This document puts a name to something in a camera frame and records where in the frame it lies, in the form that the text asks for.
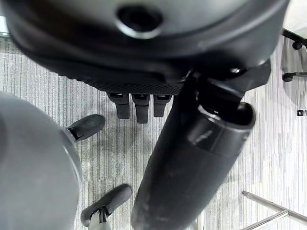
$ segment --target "chair caster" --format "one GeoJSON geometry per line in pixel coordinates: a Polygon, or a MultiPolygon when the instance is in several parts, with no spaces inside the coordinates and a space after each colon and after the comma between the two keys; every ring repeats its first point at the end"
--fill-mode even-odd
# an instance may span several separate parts
{"type": "Polygon", "coordinates": [[[121,184],[100,200],[84,209],[81,213],[81,222],[85,227],[89,227],[94,214],[99,214],[101,223],[106,222],[106,218],[110,216],[115,209],[123,205],[132,195],[132,189],[128,184],[121,184]]]}
{"type": "Polygon", "coordinates": [[[299,50],[299,49],[301,49],[301,48],[303,47],[303,44],[300,43],[300,42],[294,42],[294,43],[292,44],[292,47],[293,47],[293,49],[295,49],[295,50],[299,50]]]}
{"type": "Polygon", "coordinates": [[[90,115],[76,121],[67,128],[71,132],[75,141],[85,140],[95,133],[98,133],[105,126],[106,120],[101,115],[90,115]]]}
{"type": "Polygon", "coordinates": [[[294,73],[285,73],[285,74],[283,74],[283,81],[284,82],[291,82],[293,80],[294,76],[295,76],[294,73]]]}

